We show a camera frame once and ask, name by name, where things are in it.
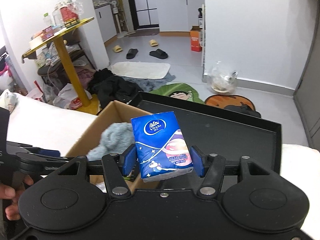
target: white cabinet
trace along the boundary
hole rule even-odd
[[[202,8],[204,4],[204,0],[188,0],[188,24],[189,30],[193,26],[198,26],[198,16],[199,16],[199,8]]]
[[[105,5],[98,9],[95,9],[101,36],[103,42],[110,40],[113,36],[117,35],[115,23],[113,21],[113,15],[111,6]]]
[[[187,0],[157,0],[161,32],[188,32]]]
[[[188,32],[198,25],[204,0],[156,0],[161,32]]]

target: light blue fluffy towel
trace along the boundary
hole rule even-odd
[[[134,137],[130,123],[113,123],[102,134],[97,147],[88,152],[89,161],[100,160],[103,155],[123,153],[132,143]]]

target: slipper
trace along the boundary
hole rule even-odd
[[[159,43],[156,40],[149,41],[149,44],[150,44],[151,47],[159,46]]]
[[[159,59],[166,59],[168,57],[168,54],[161,49],[150,51],[149,55],[152,57],[157,57]]]
[[[113,48],[113,51],[114,51],[115,53],[118,53],[118,52],[123,51],[123,49],[122,49],[119,45],[117,45],[117,46],[115,46],[115,47]]]
[[[137,49],[129,49],[127,56],[126,56],[126,59],[134,58],[137,55],[137,53],[138,53]]]

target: tissue pack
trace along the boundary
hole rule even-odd
[[[173,112],[133,118],[131,123],[143,181],[169,179],[193,170]]]

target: vinda logo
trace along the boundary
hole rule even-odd
[[[167,124],[162,119],[151,120],[146,123],[143,131],[146,135],[154,135],[163,130],[166,126]]]

